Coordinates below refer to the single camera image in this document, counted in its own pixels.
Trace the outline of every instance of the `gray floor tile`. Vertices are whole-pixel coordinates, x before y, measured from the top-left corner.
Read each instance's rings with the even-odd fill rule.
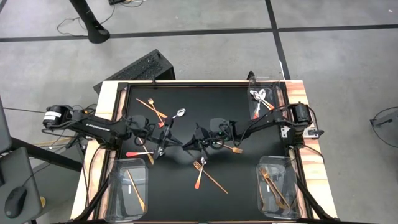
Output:
[[[395,0],[273,0],[278,27],[398,24]]]
[[[397,105],[398,30],[281,34],[292,79],[316,111],[326,171],[342,220],[395,223],[398,151],[369,119]]]
[[[177,79],[280,77],[272,34],[201,35],[0,43],[0,94],[4,106],[45,111],[55,104],[87,106],[98,96],[92,86],[159,49]],[[11,134],[27,142],[54,139],[40,130],[42,114],[7,111]]]
[[[100,22],[113,10],[107,0],[88,0],[88,4]],[[78,15],[69,1],[8,1],[0,14],[0,37],[61,35],[57,25],[74,17]],[[104,26],[117,34],[271,25],[263,0],[148,0],[137,8],[117,5]],[[86,34],[78,21],[66,22],[60,29],[74,35]]]

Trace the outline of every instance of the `black cable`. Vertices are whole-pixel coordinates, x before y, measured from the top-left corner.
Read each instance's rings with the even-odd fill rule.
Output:
[[[100,147],[101,147],[101,146],[98,146],[98,148],[95,150],[95,152],[94,152],[94,154],[93,154],[93,157],[91,158],[90,165],[89,165],[89,167],[88,167],[87,195],[88,195],[88,190],[90,189],[91,165],[93,164],[95,155],[97,154],[97,152],[98,152],[98,150],[100,149]]]
[[[40,170],[42,170],[42,169],[48,167],[49,165],[51,165],[51,164],[47,164],[46,166],[44,166],[44,167],[40,168],[39,170],[37,170],[36,172],[34,172],[32,175],[30,175],[30,177],[28,177],[28,178],[25,180],[24,184],[22,184],[21,186],[25,185],[26,182],[27,182],[30,178],[32,178],[36,173],[38,173]]]
[[[285,167],[287,164],[290,164],[290,165],[291,165],[291,163],[292,163],[293,161],[295,161],[296,159],[297,159],[297,157],[294,157],[294,159],[291,159],[291,160],[287,161],[287,162],[284,164],[284,167]]]
[[[82,110],[84,109],[81,105],[73,105],[73,106],[72,106],[72,109],[75,108],[75,107],[77,107],[77,106],[80,107]]]
[[[66,146],[67,144],[69,144],[69,143],[58,144],[58,145],[39,146],[39,147],[43,148],[43,147],[51,147],[51,146]]]
[[[100,22],[100,24],[103,24],[104,22],[106,22],[106,21],[108,21],[110,18],[112,18],[113,14],[114,14],[114,9],[116,9],[116,5],[113,5],[113,10],[112,10],[111,15],[110,15],[108,18],[106,18],[104,21]]]
[[[383,113],[383,112],[385,112],[385,111],[387,111],[387,110],[396,109],[396,108],[398,108],[398,106],[392,106],[392,107],[390,107],[390,108],[386,108],[386,109],[384,109],[384,110],[378,112],[378,113],[374,116],[374,118],[373,118],[372,120],[375,120],[375,119],[377,118],[377,116],[379,116],[379,114],[381,114],[381,113]],[[379,135],[379,134],[376,132],[376,130],[374,129],[374,126],[373,126],[373,125],[372,125],[372,130],[373,130],[373,132],[376,134],[376,136],[377,136],[382,142],[384,142],[384,143],[387,144],[388,146],[398,148],[398,146],[395,146],[395,145],[393,145],[393,144],[390,144],[390,143],[388,143],[387,141],[385,141],[383,138],[381,138],[380,135]]]
[[[316,149],[314,149],[314,148],[312,148],[312,147],[310,147],[310,146],[307,146],[307,145],[303,145],[303,146],[309,148],[309,149],[310,149],[311,151],[313,151],[315,154],[318,154],[320,157],[322,157],[322,161],[323,161],[323,163],[325,163],[325,158],[323,157],[322,153],[318,152]]]
[[[32,112],[32,113],[45,113],[43,111],[25,110],[25,109],[18,109],[18,108],[6,108],[6,107],[3,107],[3,108],[5,110],[25,111],[25,112]]]
[[[140,4],[138,4],[138,5],[136,5],[136,6],[127,6],[128,4],[130,4],[130,3],[132,3],[132,2],[133,2],[133,1],[130,1],[129,3],[121,2],[121,6],[124,6],[124,7],[139,7],[139,6],[141,6],[141,5],[144,3],[144,1],[141,1]]]
[[[247,132],[251,127],[253,127],[253,125],[255,125],[255,124],[257,124],[258,122],[260,122],[260,120],[261,120],[262,118],[266,117],[268,114],[270,114],[270,113],[273,112],[274,110],[280,109],[280,108],[283,108],[283,107],[286,107],[286,106],[288,106],[288,105],[278,106],[278,107],[276,107],[276,108],[274,108],[274,109],[272,109],[272,110],[269,110],[266,114],[262,115],[260,118],[256,119],[253,123],[251,123],[251,124],[243,131],[242,137],[241,137],[241,139],[239,140],[238,143],[236,143],[235,141],[233,141],[234,146],[235,146],[235,147],[240,146],[241,143],[242,143],[242,141],[243,141],[243,139],[244,139],[244,136],[246,135],[246,132]]]
[[[61,136],[59,136],[51,145],[49,145],[49,146],[40,146],[40,148],[54,146],[54,144],[57,143],[57,142],[60,140],[60,138],[61,138]]]
[[[54,135],[54,136],[59,136],[59,137],[68,137],[68,138],[73,138],[74,136],[64,136],[64,135],[61,135],[61,134],[55,134],[55,133],[50,133],[50,132],[46,132],[46,131],[48,131],[48,129],[42,129],[42,133],[44,133],[44,134],[51,134],[51,135]]]
[[[319,125],[318,125],[318,120],[317,120],[317,115],[315,114],[314,110],[311,107],[308,107],[313,115],[313,119],[314,119],[314,123],[315,123],[315,127],[318,131],[318,137],[316,139],[319,139],[320,137],[320,133],[319,133]]]
[[[96,104],[96,103],[93,103],[93,104],[88,105],[88,106],[86,107],[86,110],[87,110],[88,108],[91,108],[92,106],[97,106],[97,104]]]
[[[77,140],[78,140],[78,144],[79,144],[79,146],[80,146],[80,149],[82,149],[81,142],[80,142],[80,138],[78,137]],[[87,185],[86,167],[85,167],[85,160],[84,160],[84,159],[83,159],[83,166],[82,166],[82,168],[83,168],[83,176],[84,176],[84,178],[85,178],[85,187],[86,187],[86,203],[85,203],[85,207],[87,207],[87,205],[88,205],[88,185]]]

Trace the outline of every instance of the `spoon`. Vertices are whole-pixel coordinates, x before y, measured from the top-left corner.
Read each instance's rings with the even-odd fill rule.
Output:
[[[258,92],[254,91],[254,90],[250,90],[250,94],[253,95],[255,100],[261,101],[262,104],[264,106],[266,106],[269,110],[274,109],[274,106],[272,104],[268,103],[266,100],[261,99],[261,96],[260,96],[260,94]]]
[[[184,116],[184,114],[185,114],[185,108],[181,108],[177,111],[177,114],[175,116],[173,116],[173,119],[176,117]]]
[[[261,100],[265,100],[266,99],[266,90],[265,89],[261,89],[259,92],[259,96]]]

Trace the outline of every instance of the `black metal frame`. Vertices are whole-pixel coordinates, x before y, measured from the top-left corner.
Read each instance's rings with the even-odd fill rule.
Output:
[[[248,75],[248,78],[251,77],[251,74],[253,74],[253,72],[250,72]],[[284,104],[287,105],[289,104],[289,99],[287,96],[287,87],[285,82],[267,82],[265,81],[264,83],[271,83],[271,86],[273,87],[278,87],[279,90],[282,92],[282,98],[284,101]],[[149,88],[149,87],[153,87],[153,88],[168,88],[168,87],[174,87],[174,86],[194,86],[194,87],[216,87],[216,86],[238,86],[238,87],[244,87],[244,86],[248,86],[249,85],[249,81],[242,81],[242,82],[228,82],[227,80],[225,80],[225,82],[190,82],[190,83],[184,83],[184,82],[156,82],[155,80],[153,80],[152,82],[147,82],[147,83],[124,83],[124,82],[119,82],[118,83],[118,90],[122,90],[127,88],[127,93],[126,93],[126,100],[124,101],[124,108],[127,109],[128,108],[128,103],[129,103],[129,97],[131,95],[131,91],[133,88]],[[279,105],[278,102],[278,93],[276,89],[273,89],[274,92],[274,104]],[[115,114],[117,112],[117,108],[114,108],[113,113]],[[288,114],[288,119],[292,120],[291,115]],[[301,160],[301,156],[300,153],[298,151],[295,151],[295,157],[297,158],[297,170],[298,170],[298,180],[301,181],[301,183],[303,184],[303,186],[305,188],[307,188],[307,183],[305,181],[305,174],[304,174],[304,168],[302,165],[302,160]],[[310,205],[310,202],[304,198],[305,201],[305,209],[307,212],[307,215],[309,218],[313,218],[313,213],[312,213],[312,208]]]

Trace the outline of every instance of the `table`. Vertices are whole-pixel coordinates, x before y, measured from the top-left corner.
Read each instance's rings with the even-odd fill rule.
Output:
[[[122,90],[120,93],[119,100],[117,99],[118,92],[118,83],[119,82],[130,82],[130,83],[142,83],[151,81],[105,81],[103,82],[103,86],[101,89],[101,93],[98,99],[98,105],[96,110],[96,116],[102,117],[104,119],[111,120],[114,116],[117,119],[121,117],[121,110],[124,104],[124,100],[126,97],[126,91]],[[179,82],[179,83],[190,83],[190,82],[242,82],[242,80],[177,80],[177,81],[158,81],[160,82]],[[289,80],[283,81],[285,82],[287,88],[287,94],[289,103],[298,103],[302,102],[308,104],[307,95],[305,93],[303,81],[300,80]],[[114,109],[118,107],[117,114],[113,114]],[[306,139],[305,144],[320,151],[320,147],[317,140]],[[85,156],[85,165],[84,169],[86,174],[88,175],[88,170],[90,166],[90,162],[92,162],[91,168],[91,177],[90,177],[90,189],[88,191],[89,198],[93,198],[95,193],[99,187],[99,181],[101,178],[101,170],[103,168],[104,155],[105,150],[100,149],[95,157],[93,158],[93,154],[98,148],[98,143],[96,141],[90,141],[87,147],[86,156]],[[331,216],[336,217],[336,210],[333,203],[333,197],[331,195],[328,178],[326,175],[325,166],[323,164],[322,158],[318,155],[314,154],[310,150],[304,148],[301,149],[300,155],[302,158],[302,165],[305,173],[305,178],[307,182],[307,188],[317,200],[317,202],[323,207],[323,209]],[[111,153],[109,160],[114,159],[114,152]],[[108,192],[106,191],[100,206],[99,218],[103,218],[104,211],[107,206],[107,196]],[[304,208],[304,200],[302,194],[299,193],[300,203],[302,208]],[[86,199],[86,189],[85,189],[85,180],[83,172],[80,176],[79,185],[76,191],[75,203],[73,205],[73,210],[71,214],[71,218],[75,218],[79,216],[79,214],[85,208],[85,199]],[[303,211],[303,217],[307,217],[305,211]]]

